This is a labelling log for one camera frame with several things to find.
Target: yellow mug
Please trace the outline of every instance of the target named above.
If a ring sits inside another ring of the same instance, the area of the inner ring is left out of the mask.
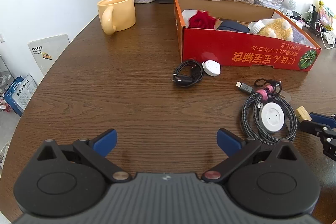
[[[135,24],[134,0],[101,0],[97,5],[104,33],[114,34]]]

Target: blue gripper pad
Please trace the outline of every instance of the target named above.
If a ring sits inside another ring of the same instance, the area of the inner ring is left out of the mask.
[[[331,129],[336,127],[336,121],[334,117],[329,117],[329,116],[314,113],[314,112],[311,112],[309,115],[311,116],[313,122],[326,124],[330,126]]]
[[[117,131],[114,129],[105,131],[98,140],[93,139],[93,150],[103,157],[106,157],[117,145]]]
[[[244,141],[241,138],[225,128],[221,128],[217,132],[217,145],[228,157],[240,150],[243,143]]]

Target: red artificial rose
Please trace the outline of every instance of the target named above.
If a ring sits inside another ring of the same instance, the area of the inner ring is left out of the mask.
[[[215,22],[208,12],[197,11],[197,14],[189,19],[189,28],[213,29]]]

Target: wood grain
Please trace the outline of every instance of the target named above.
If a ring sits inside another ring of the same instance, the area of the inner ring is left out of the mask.
[[[14,182],[48,138],[66,144],[115,128],[118,144],[108,159],[126,171],[201,174],[226,157],[216,145],[219,128],[243,137],[239,111],[246,95],[236,89],[237,81],[281,80],[294,108],[304,104],[308,112],[330,115],[335,59],[335,50],[323,49],[309,73],[222,67],[219,76],[180,89],[171,82],[180,63],[172,5],[136,5],[136,24],[113,36],[105,35],[95,18],[44,77],[16,128],[1,176],[0,210],[10,221],[21,214]],[[332,223],[336,163],[323,155],[314,136],[298,132],[294,144],[321,183],[314,216]]]

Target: pink cable tie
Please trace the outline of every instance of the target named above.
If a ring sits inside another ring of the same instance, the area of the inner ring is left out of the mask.
[[[267,85],[267,86],[264,87],[264,89],[266,89],[266,88],[268,88],[270,94],[273,93],[274,89],[271,85]]]
[[[260,89],[260,90],[257,90],[257,93],[262,95],[262,99],[261,99],[262,101],[267,102],[268,96],[267,96],[266,90]]]

